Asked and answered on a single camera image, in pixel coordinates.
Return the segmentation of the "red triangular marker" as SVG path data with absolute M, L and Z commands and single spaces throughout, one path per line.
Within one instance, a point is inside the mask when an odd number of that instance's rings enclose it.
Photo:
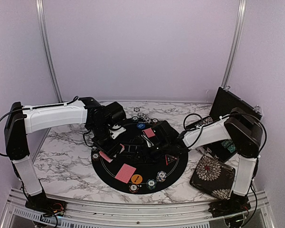
M 168 166 L 169 164 L 171 164 L 171 163 L 173 163 L 173 162 L 175 162 L 175 161 L 177 161 L 177 157 L 174 157 L 174 156 L 172 156 L 172 155 L 169 155 L 169 154 L 166 154 L 165 155 L 165 162 L 166 162 L 166 165 Z

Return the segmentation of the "red card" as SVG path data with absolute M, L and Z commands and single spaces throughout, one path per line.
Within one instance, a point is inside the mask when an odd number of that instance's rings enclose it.
M 132 175 L 135 173 L 136 168 L 128 164 L 123 164 L 115 178 L 123 183 L 128 183 Z
M 153 131 L 152 128 L 144 129 L 144 130 L 143 130 L 143 133 L 145 134 L 145 136 L 146 136 L 147 138 L 152 138 L 152 137 L 155 136 L 155 132 Z

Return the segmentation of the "red black hundred chip stack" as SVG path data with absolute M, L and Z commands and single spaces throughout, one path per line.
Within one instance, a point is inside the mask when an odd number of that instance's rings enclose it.
M 158 123 L 158 119 L 156 119 L 156 118 L 152 119 L 151 124 L 155 125 L 157 123 Z

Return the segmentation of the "blue small blind button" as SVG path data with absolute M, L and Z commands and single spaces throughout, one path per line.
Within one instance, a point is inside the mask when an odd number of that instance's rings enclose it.
M 146 125 L 144 123 L 138 123 L 137 124 L 138 129 L 144 129 L 145 127 L 146 127 Z

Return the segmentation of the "blue orange chip stack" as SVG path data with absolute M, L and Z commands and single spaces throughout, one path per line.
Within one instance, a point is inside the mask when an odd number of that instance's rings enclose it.
M 164 171 L 159 171 L 156 176 L 157 182 L 164 182 L 167 178 L 167 173 Z

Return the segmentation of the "red playing card deck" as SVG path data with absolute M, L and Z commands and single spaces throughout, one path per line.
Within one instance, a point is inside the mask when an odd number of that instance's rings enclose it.
M 100 156 L 107 162 L 111 163 L 113 159 L 109 158 L 104 152 L 100 151 L 99 152 Z

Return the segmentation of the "red poker chip stack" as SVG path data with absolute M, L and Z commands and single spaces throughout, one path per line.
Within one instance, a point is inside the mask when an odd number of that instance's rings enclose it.
M 98 161 L 100 159 L 100 154 L 95 152 L 91 155 L 93 161 Z

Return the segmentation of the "orange big blind button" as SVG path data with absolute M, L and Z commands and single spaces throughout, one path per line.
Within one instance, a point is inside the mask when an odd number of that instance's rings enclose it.
M 131 182 L 133 184 L 140 184 L 143 181 L 143 177 L 140 174 L 134 174 L 131 177 Z

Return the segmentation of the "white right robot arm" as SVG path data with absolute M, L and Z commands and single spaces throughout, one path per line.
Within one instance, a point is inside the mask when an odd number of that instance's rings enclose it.
M 265 127 L 252 114 L 236 107 L 210 123 L 201 120 L 195 127 L 185 125 L 180 134 L 167 121 L 160 121 L 144 129 L 141 138 L 148 146 L 148 157 L 154 159 L 168 152 L 181 155 L 190 149 L 215 145 L 206 149 L 199 160 L 191 186 L 217 198 L 209 205 L 214 217 L 251 208 L 247 194 L 267 140 Z

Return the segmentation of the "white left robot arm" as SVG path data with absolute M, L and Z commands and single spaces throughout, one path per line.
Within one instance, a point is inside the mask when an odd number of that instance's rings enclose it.
M 26 207 L 50 212 L 65 202 L 50 199 L 39 181 L 28 148 L 27 135 L 39 130 L 70 124 L 82 124 L 93 133 L 92 142 L 109 158 L 122 151 L 118 136 L 126 129 L 124 108 L 113 102 L 106 106 L 92 97 L 75 97 L 72 101 L 39 106 L 22 106 L 15 102 L 4 128 L 6 154 L 17 177 L 27 191 Z

